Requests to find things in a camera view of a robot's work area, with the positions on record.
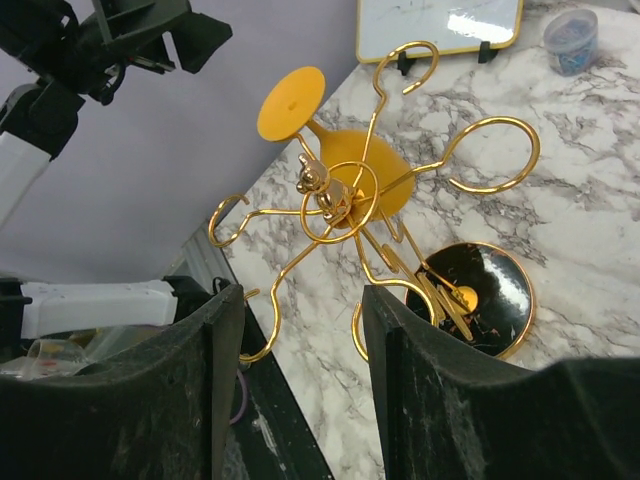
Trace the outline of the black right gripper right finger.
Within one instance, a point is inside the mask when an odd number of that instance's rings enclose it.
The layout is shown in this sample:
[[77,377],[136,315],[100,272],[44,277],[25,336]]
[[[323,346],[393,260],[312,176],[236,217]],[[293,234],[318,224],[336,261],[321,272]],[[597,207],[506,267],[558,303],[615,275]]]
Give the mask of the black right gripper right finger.
[[363,323],[389,479],[635,479],[639,362],[539,371],[483,354],[368,286]]

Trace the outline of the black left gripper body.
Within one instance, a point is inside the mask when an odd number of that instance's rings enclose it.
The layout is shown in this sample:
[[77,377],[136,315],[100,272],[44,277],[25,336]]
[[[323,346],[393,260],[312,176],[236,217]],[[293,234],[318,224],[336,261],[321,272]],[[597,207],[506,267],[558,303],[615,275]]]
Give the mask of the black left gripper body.
[[128,66],[175,68],[163,35],[180,20],[178,1],[93,1],[83,21],[67,1],[3,1],[1,49],[46,80],[99,95]]

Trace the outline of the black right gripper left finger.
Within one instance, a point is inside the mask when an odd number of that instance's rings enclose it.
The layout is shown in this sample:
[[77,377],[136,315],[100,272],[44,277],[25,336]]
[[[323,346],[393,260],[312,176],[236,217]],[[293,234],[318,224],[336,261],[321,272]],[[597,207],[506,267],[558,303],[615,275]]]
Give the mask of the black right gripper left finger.
[[5,479],[218,479],[243,290],[74,376],[1,379]]

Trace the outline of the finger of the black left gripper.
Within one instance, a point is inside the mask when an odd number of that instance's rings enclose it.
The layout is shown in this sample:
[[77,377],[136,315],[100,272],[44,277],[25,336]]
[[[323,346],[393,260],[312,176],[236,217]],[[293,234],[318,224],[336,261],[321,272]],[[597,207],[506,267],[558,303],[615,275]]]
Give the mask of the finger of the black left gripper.
[[188,9],[165,9],[164,16],[171,24],[169,31],[180,66],[191,74],[198,73],[215,51],[233,35],[230,24],[203,13]]

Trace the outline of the orange wine glass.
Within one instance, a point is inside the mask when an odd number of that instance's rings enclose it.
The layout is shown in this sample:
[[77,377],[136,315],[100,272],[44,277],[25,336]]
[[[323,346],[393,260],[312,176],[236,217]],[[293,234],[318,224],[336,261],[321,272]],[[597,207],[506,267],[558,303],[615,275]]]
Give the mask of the orange wine glass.
[[307,146],[299,156],[296,185],[308,194],[330,222],[348,226],[345,216],[359,223],[398,213],[411,197],[415,181],[400,177],[410,166],[384,139],[367,130],[329,130],[313,116],[325,92],[325,78],[314,66],[300,67],[283,77],[264,100],[257,119],[259,135],[270,142],[297,138],[306,127],[318,139],[320,153]]

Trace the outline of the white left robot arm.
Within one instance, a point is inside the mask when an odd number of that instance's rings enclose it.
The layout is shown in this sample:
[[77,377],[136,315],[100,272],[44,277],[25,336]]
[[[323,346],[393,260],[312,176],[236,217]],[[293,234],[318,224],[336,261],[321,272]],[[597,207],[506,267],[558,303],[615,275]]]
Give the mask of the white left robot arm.
[[60,284],[161,277],[230,189],[215,58],[197,75],[112,68],[60,159],[1,232],[1,268]]

